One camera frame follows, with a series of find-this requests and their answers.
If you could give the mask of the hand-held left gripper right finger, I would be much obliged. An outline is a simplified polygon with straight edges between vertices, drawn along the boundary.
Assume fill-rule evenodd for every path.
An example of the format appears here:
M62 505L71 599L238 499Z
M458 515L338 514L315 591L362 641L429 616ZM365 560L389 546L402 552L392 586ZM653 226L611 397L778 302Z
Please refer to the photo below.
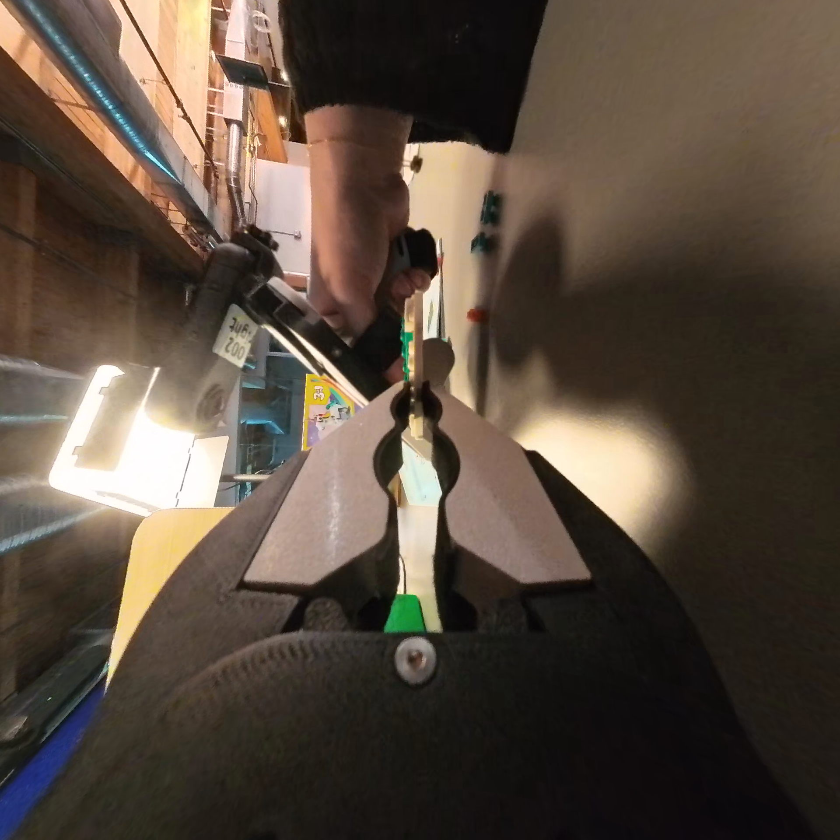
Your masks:
M426 385L441 488L433 560L441 617L586 587L592 573L524 449L459 399Z

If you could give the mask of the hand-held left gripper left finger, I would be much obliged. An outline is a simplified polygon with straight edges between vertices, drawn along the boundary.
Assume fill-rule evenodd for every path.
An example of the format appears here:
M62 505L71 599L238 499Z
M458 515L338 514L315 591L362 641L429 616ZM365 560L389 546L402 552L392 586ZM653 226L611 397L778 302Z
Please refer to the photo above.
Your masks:
M400 581L397 505L404 385L305 454L243 576L244 588L329 598L351 621L387 619Z

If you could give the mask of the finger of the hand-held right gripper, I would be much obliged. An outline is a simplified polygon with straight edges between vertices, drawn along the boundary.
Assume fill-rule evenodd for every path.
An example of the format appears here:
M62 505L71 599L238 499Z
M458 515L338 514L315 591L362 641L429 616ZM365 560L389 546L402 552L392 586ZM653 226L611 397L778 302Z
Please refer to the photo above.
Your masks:
M308 300L278 276L266 283L266 327L311 373L335 381L356 403L369 402L369 367Z
M423 393L449 393L449 377L455 367L455 352L451 343L440 338L426 338L423 342Z

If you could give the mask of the colourful lego box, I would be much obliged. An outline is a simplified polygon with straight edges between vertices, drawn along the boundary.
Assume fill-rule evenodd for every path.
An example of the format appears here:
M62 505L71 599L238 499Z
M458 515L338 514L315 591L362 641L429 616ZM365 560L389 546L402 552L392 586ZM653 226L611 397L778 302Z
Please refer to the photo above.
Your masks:
M305 378L301 450L310 450L349 420L358 404L330 378L308 373Z

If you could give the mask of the person's right hand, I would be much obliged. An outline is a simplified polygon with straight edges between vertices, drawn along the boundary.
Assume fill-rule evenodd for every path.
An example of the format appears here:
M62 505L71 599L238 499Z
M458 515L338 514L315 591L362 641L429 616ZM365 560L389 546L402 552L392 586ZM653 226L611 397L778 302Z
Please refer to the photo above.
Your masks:
M392 241L409 221L403 157L413 120L362 106L306 115L311 187L310 303L358 339L379 312Z

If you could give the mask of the open instruction booklet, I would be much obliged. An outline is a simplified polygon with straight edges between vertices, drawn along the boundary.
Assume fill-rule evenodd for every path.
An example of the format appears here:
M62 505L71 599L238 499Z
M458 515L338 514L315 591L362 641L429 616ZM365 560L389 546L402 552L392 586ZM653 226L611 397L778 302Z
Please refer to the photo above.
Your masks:
M447 336L445 327L445 246L442 238L437 238L436 240L436 251L437 274L432 281L430 291L424 293L423 296L423 337L424 339L440 338L449 341L452 345L452 340ZM403 436L402 456L403 462L400 468L399 478L402 494L404 495L407 506L437 508L442 491L433 461L428 462L423 458L419 458L403 442Z

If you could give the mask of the green plastic bin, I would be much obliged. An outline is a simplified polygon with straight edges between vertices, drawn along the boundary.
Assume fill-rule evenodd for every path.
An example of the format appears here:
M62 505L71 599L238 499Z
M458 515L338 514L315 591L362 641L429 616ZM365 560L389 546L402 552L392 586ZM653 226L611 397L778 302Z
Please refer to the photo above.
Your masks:
M415 594L398 593L394 596L383 626L385 634L417 635L427 631L424 612Z

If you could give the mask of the bright white lamp panel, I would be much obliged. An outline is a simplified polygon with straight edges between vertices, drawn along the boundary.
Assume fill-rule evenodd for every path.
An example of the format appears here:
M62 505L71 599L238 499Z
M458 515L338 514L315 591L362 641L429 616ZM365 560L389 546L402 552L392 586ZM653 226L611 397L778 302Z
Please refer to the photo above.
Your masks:
M145 408L157 373L133 364L92 370L49 471L52 489L144 518L214 506L229 437L153 422Z

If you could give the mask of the wooden side table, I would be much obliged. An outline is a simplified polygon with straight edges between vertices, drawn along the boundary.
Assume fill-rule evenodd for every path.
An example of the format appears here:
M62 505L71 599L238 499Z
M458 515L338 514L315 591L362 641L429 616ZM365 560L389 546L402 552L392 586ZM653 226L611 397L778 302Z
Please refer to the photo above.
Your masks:
M157 511L141 522L133 536L112 636L107 689L132 635L165 583L232 511L231 507L173 508Z

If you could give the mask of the ribbed metal duct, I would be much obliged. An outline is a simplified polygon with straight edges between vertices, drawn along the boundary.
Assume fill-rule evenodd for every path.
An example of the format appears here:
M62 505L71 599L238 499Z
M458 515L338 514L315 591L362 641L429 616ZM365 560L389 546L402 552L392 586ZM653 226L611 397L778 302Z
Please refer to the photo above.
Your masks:
M10 1L7 10L198 234L226 236L215 201L119 53L110 2Z

